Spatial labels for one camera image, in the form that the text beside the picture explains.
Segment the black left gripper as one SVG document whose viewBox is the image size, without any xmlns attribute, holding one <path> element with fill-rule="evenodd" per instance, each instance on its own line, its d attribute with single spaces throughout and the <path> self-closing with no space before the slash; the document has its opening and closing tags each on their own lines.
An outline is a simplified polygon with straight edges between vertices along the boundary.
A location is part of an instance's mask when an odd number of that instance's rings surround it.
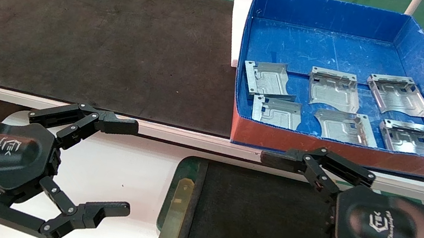
<svg viewBox="0 0 424 238">
<path fill-rule="evenodd" d="M 0 123 L 0 224 L 37 238 L 62 238 L 73 230 L 95 229 L 107 217 L 127 217 L 128 202 L 86 202 L 74 205 L 54 180 L 60 151 L 96 134 L 137 135 L 139 123 L 112 111 L 83 104 L 34 110 L 25 126 Z M 64 126 L 55 137 L 47 130 Z M 42 220 L 11 207 L 43 191 L 60 214 Z"/>
</svg>

